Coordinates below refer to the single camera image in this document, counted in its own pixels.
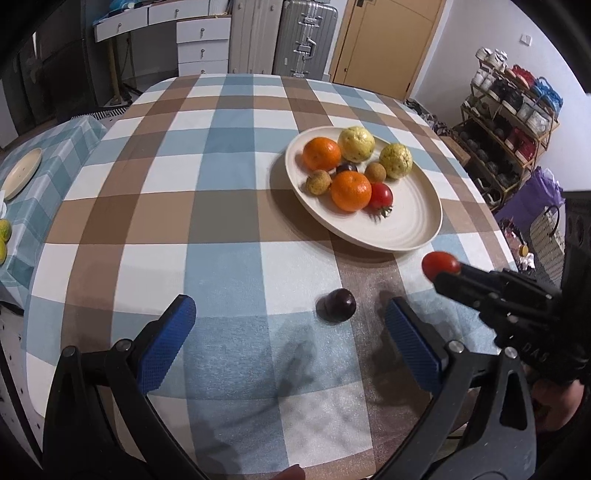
white plate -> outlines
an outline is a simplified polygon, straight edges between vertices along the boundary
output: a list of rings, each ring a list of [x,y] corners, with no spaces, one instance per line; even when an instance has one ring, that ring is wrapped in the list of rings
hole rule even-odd
[[[392,213],[381,220],[365,210],[345,213],[333,203],[330,194],[314,197],[306,193],[304,184],[309,171],[301,162],[304,146],[315,137],[337,141],[342,128],[317,127],[295,137],[285,152],[285,169],[296,196],[304,207],[327,229],[354,244],[372,250],[403,252],[415,250],[429,243],[441,228],[441,201],[431,181],[415,163],[411,173],[401,180],[386,180],[394,194]],[[379,159],[388,142],[375,137],[375,150],[365,166]]]
[[[25,187],[39,168],[40,163],[41,149],[34,148],[13,166],[0,189],[6,191],[5,201],[16,196]]]

blue and brown checkered tablecloth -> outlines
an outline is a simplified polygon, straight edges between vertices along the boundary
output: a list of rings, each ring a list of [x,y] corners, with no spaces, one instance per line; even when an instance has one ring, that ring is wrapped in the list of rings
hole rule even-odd
[[[441,232],[418,251],[356,247],[291,190],[282,153],[299,132],[359,124],[409,146],[441,197]],[[166,80],[105,135],[51,226],[27,306],[33,404],[44,413],[61,348],[134,338],[186,293],[196,325],[150,400],[204,471],[258,479],[299,463],[309,479],[370,475],[429,401],[384,329],[386,300],[406,296],[446,339],[493,349],[476,313],[423,276],[434,249],[487,269],[511,260],[459,163],[400,103],[277,76]],[[358,310],[329,325],[315,305],[341,286]]]
[[[31,181],[7,201],[12,224],[8,255],[0,267],[0,300],[24,307],[31,275],[57,209],[106,128],[90,116],[51,128],[12,150],[0,165],[0,185],[16,163],[35,148],[41,163]]]

purple bag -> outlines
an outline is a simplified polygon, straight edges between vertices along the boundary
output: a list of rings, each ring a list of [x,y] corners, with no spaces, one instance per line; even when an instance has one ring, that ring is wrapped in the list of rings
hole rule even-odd
[[[517,193],[495,213],[495,220],[513,220],[522,232],[529,232],[533,221],[546,207],[564,203],[562,192],[552,172],[537,167]]]

orange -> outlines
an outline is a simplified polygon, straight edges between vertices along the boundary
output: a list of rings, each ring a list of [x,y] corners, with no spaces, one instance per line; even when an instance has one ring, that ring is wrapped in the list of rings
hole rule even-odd
[[[304,147],[302,160],[312,171],[332,170],[340,163],[339,144],[326,137],[313,138]]]
[[[371,184],[362,173],[342,171],[333,180],[330,195],[341,210],[356,212],[367,207],[371,198]]]

silver suitcase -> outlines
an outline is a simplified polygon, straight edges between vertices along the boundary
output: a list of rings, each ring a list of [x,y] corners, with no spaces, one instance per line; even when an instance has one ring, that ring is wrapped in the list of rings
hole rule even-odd
[[[283,3],[275,50],[275,75],[322,80],[338,11],[309,0]]]
[[[282,0],[235,0],[230,34],[230,73],[273,69]]]

